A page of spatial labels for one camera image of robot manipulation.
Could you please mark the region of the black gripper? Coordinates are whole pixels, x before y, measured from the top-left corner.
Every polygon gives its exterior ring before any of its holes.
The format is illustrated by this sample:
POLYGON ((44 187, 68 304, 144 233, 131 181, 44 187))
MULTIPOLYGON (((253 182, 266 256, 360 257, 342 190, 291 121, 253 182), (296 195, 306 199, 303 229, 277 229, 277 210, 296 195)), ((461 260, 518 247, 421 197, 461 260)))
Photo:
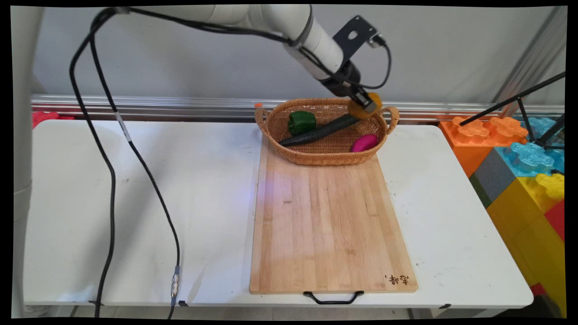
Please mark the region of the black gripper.
POLYGON ((335 72, 337 79, 330 77, 321 80, 321 84, 337 97, 352 97, 356 95, 360 114, 373 114, 378 111, 378 94, 367 92, 363 87, 355 86, 360 83, 360 72, 351 60, 347 60, 335 72))

